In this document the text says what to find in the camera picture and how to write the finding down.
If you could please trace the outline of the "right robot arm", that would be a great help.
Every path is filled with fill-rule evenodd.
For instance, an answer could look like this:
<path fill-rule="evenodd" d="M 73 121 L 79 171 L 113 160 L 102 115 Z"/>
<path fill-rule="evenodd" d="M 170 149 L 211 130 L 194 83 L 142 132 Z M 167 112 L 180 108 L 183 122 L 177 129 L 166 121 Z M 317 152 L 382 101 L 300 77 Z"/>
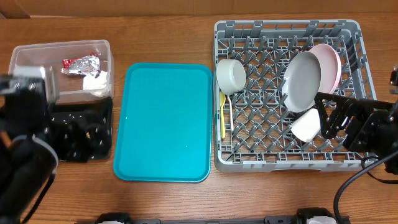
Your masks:
<path fill-rule="evenodd" d="M 344 190 L 356 179 L 384 164 L 388 173 L 397 174 L 397 103 L 355 99 L 329 93 L 317 93 L 315 106 L 320 117 L 320 131 L 325 139 L 344 130 L 343 146 L 351 152 L 371 152 L 361 160 L 362 169 L 346 180 L 333 199 L 337 223 L 344 223 L 339 202 Z"/>

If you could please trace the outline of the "yellow plastic spoon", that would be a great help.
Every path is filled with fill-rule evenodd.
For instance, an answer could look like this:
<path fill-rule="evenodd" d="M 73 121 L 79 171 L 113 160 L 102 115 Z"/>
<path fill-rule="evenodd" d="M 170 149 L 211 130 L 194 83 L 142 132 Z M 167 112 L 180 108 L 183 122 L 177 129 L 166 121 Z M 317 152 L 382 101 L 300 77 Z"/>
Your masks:
<path fill-rule="evenodd" d="M 221 138 L 224 139 L 226 136 L 225 121 L 224 121 L 224 104 L 226 101 L 226 96 L 221 91 L 220 92 L 220 131 Z"/>

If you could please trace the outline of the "white tissue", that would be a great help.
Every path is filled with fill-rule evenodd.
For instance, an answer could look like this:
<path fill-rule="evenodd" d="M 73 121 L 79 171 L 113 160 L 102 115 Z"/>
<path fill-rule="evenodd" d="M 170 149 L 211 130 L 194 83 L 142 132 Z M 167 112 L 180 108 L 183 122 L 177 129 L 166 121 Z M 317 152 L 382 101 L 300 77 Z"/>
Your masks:
<path fill-rule="evenodd" d="M 109 95 L 108 73 L 100 71 L 96 76 L 87 75 L 83 79 L 83 90 L 89 91 L 95 97 Z"/>

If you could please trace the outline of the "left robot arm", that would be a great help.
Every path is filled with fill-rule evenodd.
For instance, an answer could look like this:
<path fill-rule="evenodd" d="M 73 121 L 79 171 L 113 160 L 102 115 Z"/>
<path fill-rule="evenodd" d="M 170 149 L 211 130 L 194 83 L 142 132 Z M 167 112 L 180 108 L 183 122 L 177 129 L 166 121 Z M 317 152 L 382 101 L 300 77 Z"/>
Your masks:
<path fill-rule="evenodd" d="M 1 76 L 1 223 L 26 223 L 61 161 L 106 159 L 112 146 L 110 97 L 57 105 L 42 78 Z"/>

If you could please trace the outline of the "white paper cup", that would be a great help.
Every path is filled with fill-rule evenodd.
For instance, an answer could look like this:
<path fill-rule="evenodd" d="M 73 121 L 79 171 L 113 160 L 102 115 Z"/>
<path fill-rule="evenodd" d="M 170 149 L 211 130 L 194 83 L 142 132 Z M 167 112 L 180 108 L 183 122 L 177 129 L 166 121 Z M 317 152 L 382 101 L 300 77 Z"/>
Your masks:
<path fill-rule="evenodd" d="M 318 110 L 309 109 L 291 125 L 291 132 L 301 141 L 310 142 L 320 131 Z"/>

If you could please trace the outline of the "grey plate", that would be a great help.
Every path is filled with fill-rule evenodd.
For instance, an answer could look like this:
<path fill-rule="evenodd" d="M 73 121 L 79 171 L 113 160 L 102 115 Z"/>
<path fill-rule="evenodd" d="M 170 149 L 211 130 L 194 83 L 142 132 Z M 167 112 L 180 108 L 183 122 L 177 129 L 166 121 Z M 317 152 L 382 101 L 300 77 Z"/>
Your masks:
<path fill-rule="evenodd" d="M 287 109 L 294 113 L 309 109 L 320 81 L 321 67 L 317 57 L 309 51 L 297 54 L 284 73 L 282 94 L 287 96 L 284 100 Z"/>

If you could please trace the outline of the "bowl of rice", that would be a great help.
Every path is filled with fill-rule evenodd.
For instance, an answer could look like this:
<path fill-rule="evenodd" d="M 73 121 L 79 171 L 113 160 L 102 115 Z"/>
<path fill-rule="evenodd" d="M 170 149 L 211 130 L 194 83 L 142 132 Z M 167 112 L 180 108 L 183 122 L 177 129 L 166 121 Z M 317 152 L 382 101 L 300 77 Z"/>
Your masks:
<path fill-rule="evenodd" d="M 216 66 L 216 79 L 220 90 L 226 96 L 241 91 L 246 84 L 243 64 L 235 59 L 220 60 Z"/>

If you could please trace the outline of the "pink plate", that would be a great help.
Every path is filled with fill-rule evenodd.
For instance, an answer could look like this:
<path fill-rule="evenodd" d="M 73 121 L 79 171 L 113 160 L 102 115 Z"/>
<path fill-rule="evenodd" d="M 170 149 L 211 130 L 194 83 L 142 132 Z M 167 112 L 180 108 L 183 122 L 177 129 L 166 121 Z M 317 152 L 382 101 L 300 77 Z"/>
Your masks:
<path fill-rule="evenodd" d="M 319 92 L 333 94 L 341 77 L 341 59 L 336 50 L 327 44 L 318 44 L 310 49 L 321 67 Z"/>

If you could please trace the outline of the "white plastic spoon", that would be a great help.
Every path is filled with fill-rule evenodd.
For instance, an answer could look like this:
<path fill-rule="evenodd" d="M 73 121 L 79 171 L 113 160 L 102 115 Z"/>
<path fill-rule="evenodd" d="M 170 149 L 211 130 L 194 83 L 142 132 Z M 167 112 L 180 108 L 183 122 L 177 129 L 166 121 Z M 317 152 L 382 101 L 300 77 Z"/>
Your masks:
<path fill-rule="evenodd" d="M 231 132 L 234 131 L 234 121 L 233 121 L 233 106 L 231 102 L 231 98 L 229 95 L 226 96 L 228 103 L 229 103 L 229 120 L 230 120 L 230 129 Z"/>

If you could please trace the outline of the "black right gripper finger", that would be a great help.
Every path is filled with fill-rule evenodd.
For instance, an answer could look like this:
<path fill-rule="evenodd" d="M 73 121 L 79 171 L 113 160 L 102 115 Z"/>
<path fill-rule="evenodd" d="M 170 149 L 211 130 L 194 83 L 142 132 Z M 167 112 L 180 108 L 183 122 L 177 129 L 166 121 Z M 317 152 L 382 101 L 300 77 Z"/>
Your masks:
<path fill-rule="evenodd" d="M 330 115 L 324 106 L 320 107 L 320 131 L 325 139 L 334 138 L 337 132 L 344 129 L 352 117 L 349 106 L 337 106 Z"/>
<path fill-rule="evenodd" d="M 349 106 L 352 117 L 349 119 L 348 124 L 352 119 L 358 120 L 360 124 L 364 124 L 372 114 L 387 115 L 387 121 L 389 121 L 390 117 L 394 116 L 394 104 L 385 101 L 369 100 L 365 98 L 357 100 L 356 98 L 322 92 L 318 92 L 314 100 L 319 117 L 321 106 L 324 106 L 328 115 L 330 115 L 337 106 Z"/>

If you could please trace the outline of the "red candy wrapper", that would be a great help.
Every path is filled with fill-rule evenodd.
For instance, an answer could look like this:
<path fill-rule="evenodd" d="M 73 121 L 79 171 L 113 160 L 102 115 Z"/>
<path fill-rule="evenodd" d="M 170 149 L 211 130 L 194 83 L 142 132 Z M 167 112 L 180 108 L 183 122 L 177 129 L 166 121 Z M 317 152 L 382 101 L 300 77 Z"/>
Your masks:
<path fill-rule="evenodd" d="M 67 75 L 92 75 L 96 76 L 101 71 L 100 59 L 96 54 L 84 57 L 64 59 L 61 72 Z"/>

